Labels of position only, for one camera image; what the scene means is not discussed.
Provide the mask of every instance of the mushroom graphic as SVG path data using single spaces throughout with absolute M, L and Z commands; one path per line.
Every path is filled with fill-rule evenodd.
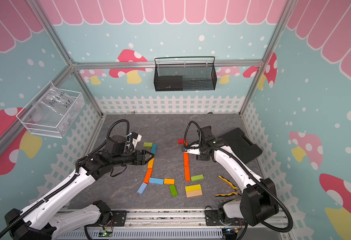
M 221 77 L 219 83 L 226 84 L 229 82 L 229 75 L 239 76 L 240 68 L 239 67 L 222 67 L 215 71 L 217 73 L 217 77 Z
M 307 155 L 313 169 L 319 169 L 323 159 L 322 143 L 319 137 L 303 132 L 290 132 L 289 137 L 289 144 L 293 142 L 298 145 L 291 150 L 295 159 L 298 162 L 302 162 L 303 158 Z
M 246 78 L 250 78 L 255 76 L 255 73 L 257 71 L 257 67 L 252 66 L 243 73 L 243 76 Z M 258 83 L 258 89 L 263 90 L 263 84 L 265 83 L 265 80 L 268 80 L 269 87 L 272 88 L 275 83 L 275 78 L 277 77 L 277 55 L 273 53 L 271 56 L 271 59 L 269 61 L 269 64 L 266 66 L 266 70 L 263 73 L 261 80 Z
M 344 240 L 351 240 L 351 183 L 328 174 L 321 174 L 319 183 L 341 206 L 340 209 L 325 208 L 327 217 Z
M 6 108 L 0 110 L 0 135 L 16 119 L 15 115 L 22 108 Z M 23 129 L 20 134 L 12 141 L 7 149 L 0 156 L 0 175 L 8 174 L 13 170 L 19 150 L 26 153 L 29 158 L 33 158 L 42 146 L 42 138 L 30 134 Z
M 147 62 L 146 58 L 144 58 L 141 54 L 130 49 L 124 49 L 116 60 L 116 62 L 139 62 L 139 61 Z M 136 84 L 142 81 L 142 79 L 138 75 L 138 70 L 146 71 L 146 72 L 153 71 L 152 68 L 111 69 L 109 71 L 109 75 L 113 78 L 119 78 L 126 74 L 128 76 L 128 83 Z
M 102 69 L 90 69 L 90 70 L 84 70 L 82 69 L 80 71 L 81 76 L 83 77 L 83 79 L 85 80 L 85 82 L 89 82 L 89 78 L 90 78 L 90 82 L 93 85 L 100 85 L 101 81 L 98 79 L 97 76 L 102 76 L 102 77 L 106 77 L 106 73 L 102 70 Z

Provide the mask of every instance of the black mesh basket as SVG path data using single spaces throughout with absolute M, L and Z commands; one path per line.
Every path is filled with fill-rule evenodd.
M 156 91 L 215 90 L 214 60 L 210 56 L 155 58 L 154 87 Z

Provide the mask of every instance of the yellow-handled pliers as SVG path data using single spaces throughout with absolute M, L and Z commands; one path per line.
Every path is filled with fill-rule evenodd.
M 237 193 L 238 188 L 236 186 L 234 186 L 229 180 L 223 178 L 221 175 L 218 175 L 219 178 L 221 178 L 222 180 L 224 180 L 226 183 L 228 183 L 235 191 L 228 193 L 228 194 L 216 194 L 216 197 L 229 197 L 229 196 L 233 196 L 233 195 L 238 195 L 239 193 Z

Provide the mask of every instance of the gray table surface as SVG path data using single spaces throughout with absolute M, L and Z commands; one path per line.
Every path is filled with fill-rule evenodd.
M 169 185 L 149 183 L 143 194 L 137 193 L 144 180 L 147 165 L 132 166 L 116 177 L 105 174 L 98 181 L 82 190 L 75 196 L 70 209 L 82 209 L 94 201 L 102 200 L 111 209 L 127 208 L 193 208 L 212 206 L 218 207 L 222 200 L 234 199 L 239 196 L 216 197 L 218 193 L 234 191 L 227 183 L 218 178 L 218 175 L 236 185 L 228 172 L 219 163 L 210 161 L 197 161 L 194 155 L 189 155 L 190 175 L 203 174 L 204 179 L 186 182 L 183 168 L 183 153 L 178 139 L 183 138 L 189 121 L 196 121 L 200 127 L 210 125 L 212 133 L 218 137 L 236 127 L 244 129 L 239 114 L 136 114 L 136 115 L 107 115 L 97 137 L 95 147 L 105 139 L 109 127 L 119 119 L 130 122 L 130 132 L 142 135 L 142 140 L 136 149 L 144 148 L 144 142 L 156 143 L 157 152 L 154 159 L 152 177 L 175 179 L 178 196 L 172 197 Z M 188 132 L 188 142 L 197 140 L 197 128 L 192 125 Z M 111 135 L 122 135 L 126 132 L 126 124 L 118 124 Z M 261 175 L 256 160 L 247 164 L 256 174 Z M 122 167 L 115 167 L 114 172 L 121 171 Z M 186 197 L 185 186 L 201 184 L 201 196 Z

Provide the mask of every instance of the green wooden block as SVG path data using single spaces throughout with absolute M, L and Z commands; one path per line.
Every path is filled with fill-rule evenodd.
M 169 188 L 170 188 L 170 191 L 172 192 L 173 197 L 178 195 L 177 190 L 176 190 L 176 186 L 174 184 L 170 185 Z
M 197 175 L 197 176 L 192 176 L 191 179 L 192 179 L 192 181 L 201 180 L 201 179 L 203 179 L 203 175 L 201 174 L 201 175 Z
M 153 143 L 152 142 L 144 142 L 144 147 L 152 147 Z

